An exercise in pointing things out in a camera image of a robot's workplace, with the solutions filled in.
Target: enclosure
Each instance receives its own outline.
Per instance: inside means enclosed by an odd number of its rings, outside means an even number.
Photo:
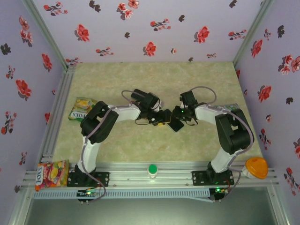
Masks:
[[[2,224],[299,223],[300,2],[11,0],[1,6]],[[127,120],[113,126],[97,154],[96,171],[109,172],[103,199],[79,206],[77,188],[35,191],[39,163],[68,159],[72,171],[81,158],[80,122],[68,118],[77,97],[124,105],[121,92],[139,89],[172,111],[195,86],[215,91],[213,105],[238,104],[255,141],[232,169],[263,157],[265,179],[242,174],[220,204],[198,201],[215,187],[195,186],[192,174],[217,155],[216,126],[198,120],[173,132],[167,124]],[[198,103],[214,98],[206,89],[193,93]],[[158,168],[154,179],[150,164]],[[244,213],[232,220],[229,209]],[[83,216],[74,215],[79,210]]]

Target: textured mat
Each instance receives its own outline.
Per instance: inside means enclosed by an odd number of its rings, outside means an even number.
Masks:
[[[216,105],[238,103],[251,124],[243,93],[231,62],[217,63],[92,63],[79,64],[71,85],[53,160],[77,162],[82,150],[80,122],[69,121],[76,97],[89,97],[109,105],[126,104],[122,90],[152,92],[172,110],[180,94],[194,86],[211,87],[217,93]],[[209,90],[194,90],[198,102],[209,102]],[[209,161],[220,148],[215,126],[200,121],[185,125],[178,133],[167,125],[138,126],[122,121],[102,143],[97,162]],[[257,142],[237,160],[261,156]]]

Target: snack package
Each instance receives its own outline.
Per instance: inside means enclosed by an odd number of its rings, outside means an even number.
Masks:
[[[66,186],[68,174],[69,160],[38,164],[36,191],[43,188]]]
[[[68,119],[81,122],[96,103],[97,101],[92,98],[77,97],[74,107],[72,108],[72,111],[68,116]]]

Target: purple wall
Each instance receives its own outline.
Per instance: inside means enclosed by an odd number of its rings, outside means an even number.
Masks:
[[[275,1],[236,69],[262,153],[300,213],[300,1]]]
[[[33,2],[65,59],[166,62],[191,57],[194,61],[232,61],[262,0],[235,4],[232,0]],[[147,48],[149,42],[155,47]]]
[[[0,223],[7,224],[15,187],[26,170],[34,169],[47,126],[45,114],[52,109],[52,90],[63,69],[22,2],[5,1],[1,9]]]

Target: red flower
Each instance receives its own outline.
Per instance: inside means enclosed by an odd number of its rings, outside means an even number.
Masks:
[[[156,51],[156,46],[152,41],[150,41],[146,45],[146,53],[147,53],[148,56],[154,56],[155,51]]]
[[[52,69],[52,63],[50,62],[49,56],[45,53],[42,54],[43,62],[45,67],[47,67],[49,70]]]
[[[295,153],[298,155],[298,158],[300,158],[300,146],[296,147]]]
[[[125,11],[126,10],[126,6],[125,6],[125,3],[120,3],[119,6],[118,6],[119,10],[121,11]]]
[[[202,29],[198,31],[198,42],[205,43],[205,39],[208,37],[209,34],[210,32],[208,28],[206,26],[202,27]]]
[[[137,6],[139,4],[140,3],[138,1],[136,1],[136,0],[129,0],[129,3],[128,3],[129,7],[131,7],[131,8],[137,8]]]
[[[290,62],[293,60],[293,58],[292,58],[292,55],[287,55],[286,57],[285,57],[285,63],[286,64],[290,64]]]
[[[33,40],[32,40],[32,34],[30,33],[30,31],[28,31],[28,33],[27,33],[27,40],[28,40],[30,43],[33,42]]]
[[[288,168],[286,169],[286,171],[287,171],[288,174],[292,174],[292,173],[293,173],[293,171],[292,171],[292,169],[291,169],[290,167],[288,167]]]
[[[23,29],[21,30],[20,34],[21,34],[21,38],[22,39],[26,39],[27,35],[26,35],[26,33],[25,33],[25,31]]]
[[[238,77],[238,79],[240,78],[240,70],[237,70],[236,71],[236,75],[237,75],[237,77]]]
[[[281,73],[282,75],[288,75],[288,73],[291,71],[291,69],[289,68],[289,66],[285,66],[281,69]]]
[[[252,49],[252,57],[254,58],[262,49],[263,40],[259,40],[256,42]]]
[[[263,100],[267,100],[270,97],[271,90],[272,90],[271,86],[267,86],[264,89],[262,89],[258,97],[260,102],[262,102]]]
[[[15,81],[16,85],[17,85],[17,88],[19,90],[19,92],[26,96],[26,97],[30,97],[31,96],[31,89],[28,88],[28,85],[27,83],[24,81],[24,80],[19,80],[17,79]]]
[[[300,56],[298,56],[295,60],[291,63],[292,66],[292,72],[295,73],[295,71],[298,71],[300,69]]]
[[[24,20],[23,17],[21,17],[21,16],[19,18],[19,23],[21,24],[23,30],[28,30],[29,29],[29,25],[27,23],[27,20]]]
[[[45,120],[46,120],[46,123],[48,124],[49,122],[49,118],[50,118],[50,113],[45,113]]]
[[[77,33],[79,35],[79,37],[81,38],[82,41],[87,42],[90,41],[89,39],[89,30],[86,29],[84,26],[82,26],[81,24],[78,25],[77,27]]]
[[[126,10],[125,11],[125,18],[130,19],[130,17],[133,15],[132,10]]]

